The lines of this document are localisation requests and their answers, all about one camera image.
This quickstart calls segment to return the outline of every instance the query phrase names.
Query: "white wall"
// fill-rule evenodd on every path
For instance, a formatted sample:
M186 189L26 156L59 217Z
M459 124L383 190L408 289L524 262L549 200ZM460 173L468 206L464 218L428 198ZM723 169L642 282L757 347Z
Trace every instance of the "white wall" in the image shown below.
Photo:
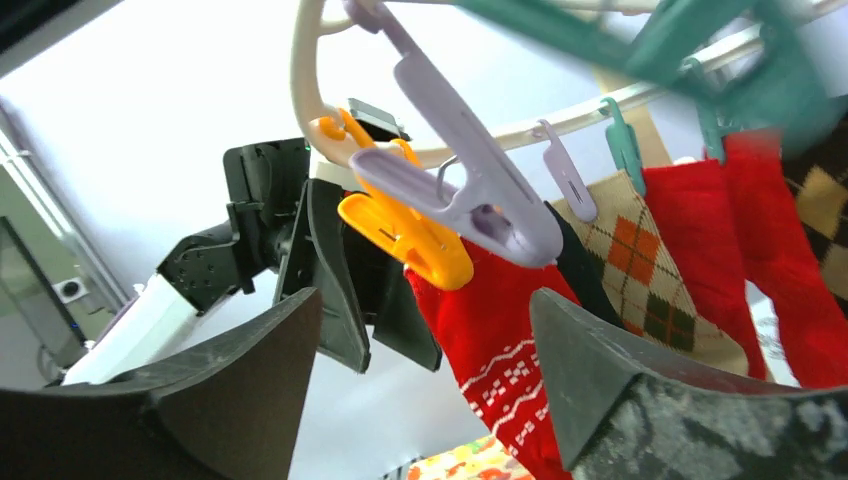
M224 150L300 135L287 90L295 4L126 0L0 80L0 94L23 112L53 180L128 290L181 237L225 219ZM488 126L541 118L600 93L585 65L451 7L391 8ZM352 30L322 41L322 92L339 104L350 96L373 103L414 138L432 138L392 80L396 61L380 36ZM672 158L700 154L689 103L665 99L651 109ZM587 182L613 172L604 126L563 137ZM510 156L543 197L556 198L544 147ZM262 311L274 281L261 276L255 295L232 300L192 342ZM316 361L292 478L369 480L485 433L447 367L431 374L372 345L365 376Z

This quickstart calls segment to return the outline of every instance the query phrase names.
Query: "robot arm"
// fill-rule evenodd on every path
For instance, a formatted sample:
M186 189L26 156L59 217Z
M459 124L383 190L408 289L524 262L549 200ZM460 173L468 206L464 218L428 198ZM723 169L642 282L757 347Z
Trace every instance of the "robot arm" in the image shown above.
M394 117L351 99L374 138L409 138ZM100 384L173 352L212 309L238 291L254 292L265 269L278 274L273 304L305 287L322 295L318 351L364 373L374 339L428 370L441 349L421 318L402 266L341 221L348 193L303 138L233 148L224 154L228 221L182 239L141 297L66 374L63 385Z

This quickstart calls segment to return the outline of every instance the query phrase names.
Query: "hanging laundry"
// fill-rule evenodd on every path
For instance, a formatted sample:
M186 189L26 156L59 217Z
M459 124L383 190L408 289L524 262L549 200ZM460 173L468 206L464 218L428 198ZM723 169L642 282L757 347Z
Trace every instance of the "hanging laundry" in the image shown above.
M545 202L545 206L553 214L562 232L562 253L557 257L559 273L565 278L568 286L577 296L577 300L580 301L580 305L586 311L623 329L624 324L604 291L601 278L598 276L593 262L594 257L589 255L589 252L580 242L580 237L577 236L571 225L559 215L553 205Z
M721 166L708 160L647 168L643 176L645 203L695 308L745 350L748 376L765 380L768 371L745 299L745 267Z
M648 340L745 375L745 352L698 314L644 200L624 171L589 186L598 218L584 223L562 200L554 208L593 254L604 290L625 326Z
M819 273L784 183L778 134L731 134L724 148L746 277L774 304L792 373L807 388L848 384L848 323Z
M819 271L848 318L848 117L833 133L783 162L786 185Z
M463 240L474 278L442 291L407 270L421 314L450 362L471 409L536 478L563 471L530 325L530 296L542 287L577 298L553 265L519 267Z

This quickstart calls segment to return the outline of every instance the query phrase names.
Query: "purple plastic clip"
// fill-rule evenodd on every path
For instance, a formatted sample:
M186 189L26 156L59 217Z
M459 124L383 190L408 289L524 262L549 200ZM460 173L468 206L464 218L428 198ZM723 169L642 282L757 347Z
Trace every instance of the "purple plastic clip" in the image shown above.
M592 199L586 184L583 183L583 179L580 178L571 155L568 154L559 135L554 131L554 127L547 120L539 120L539 123L545 129L548 140L551 142L542 154L545 166L548 167L554 182L562 190L563 197L568 201L568 205L571 206L577 218L587 223L594 221L598 218L598 206Z
M374 14L356 0L344 0L344 6L354 23L371 33L382 29L400 52L403 58L395 66L395 80L461 159L467 181L458 190L445 184L440 198L435 177L378 149L360 150L351 157L356 173L510 262L530 268L553 263L562 251L556 219L462 97L382 2L374 6Z

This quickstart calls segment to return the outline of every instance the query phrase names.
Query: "hook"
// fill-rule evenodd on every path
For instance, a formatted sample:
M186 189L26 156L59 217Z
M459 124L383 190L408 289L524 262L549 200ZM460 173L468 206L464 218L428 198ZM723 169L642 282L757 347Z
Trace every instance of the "hook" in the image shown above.
M445 173L448 170L448 167L459 162L459 157L456 155L451 158L445 160L441 165L439 165L439 171L436 174L436 196L445 202L445 205L450 203L450 198L445 198L443 185L445 183Z
M630 124L624 121L621 109L618 108L618 103L612 97L606 97L601 101L606 103L607 106L601 107L599 111L613 119L612 125L607 127L606 136L615 166L619 170L626 171L636 192L645 196L647 188L645 187L645 180L642 178L642 155L639 153L636 132L633 131Z

